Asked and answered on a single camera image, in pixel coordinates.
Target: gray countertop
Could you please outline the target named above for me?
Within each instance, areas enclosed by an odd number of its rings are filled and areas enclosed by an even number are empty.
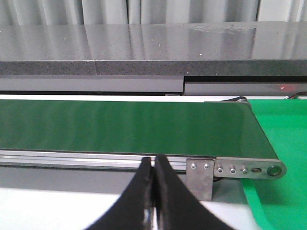
[[[307,22],[0,26],[0,75],[307,75]]]

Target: metal bracket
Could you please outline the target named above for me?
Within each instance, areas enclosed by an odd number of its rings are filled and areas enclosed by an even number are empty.
[[[200,201],[212,200],[213,159],[187,159],[187,187]]]

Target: green plastic tray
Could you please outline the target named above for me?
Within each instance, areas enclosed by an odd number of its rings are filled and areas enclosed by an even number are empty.
[[[264,230],[307,229],[307,100],[251,100],[252,110],[287,166],[280,180],[242,180]]]

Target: white curtain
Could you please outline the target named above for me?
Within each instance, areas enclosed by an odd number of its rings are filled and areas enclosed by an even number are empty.
[[[307,0],[0,0],[0,25],[305,21]]]

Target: granite countertop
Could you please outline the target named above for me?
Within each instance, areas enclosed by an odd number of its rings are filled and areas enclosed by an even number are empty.
[[[307,75],[307,22],[0,26],[0,75]]]

